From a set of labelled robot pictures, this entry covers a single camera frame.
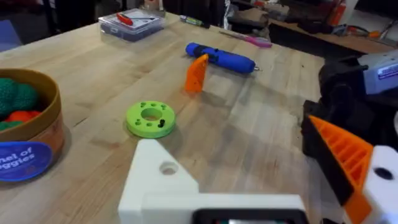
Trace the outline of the bare white left gripper left finger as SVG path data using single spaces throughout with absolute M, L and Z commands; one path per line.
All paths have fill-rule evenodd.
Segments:
M 145 194 L 199 192 L 198 182 L 155 139 L 138 141 L 118 205 L 121 223 L 143 223 Z

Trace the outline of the white orange left gripper right finger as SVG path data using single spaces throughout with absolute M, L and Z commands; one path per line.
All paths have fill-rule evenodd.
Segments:
M 397 224 L 397 151 L 372 145 L 314 115 L 302 121 L 303 153 L 314 158 L 346 223 Z

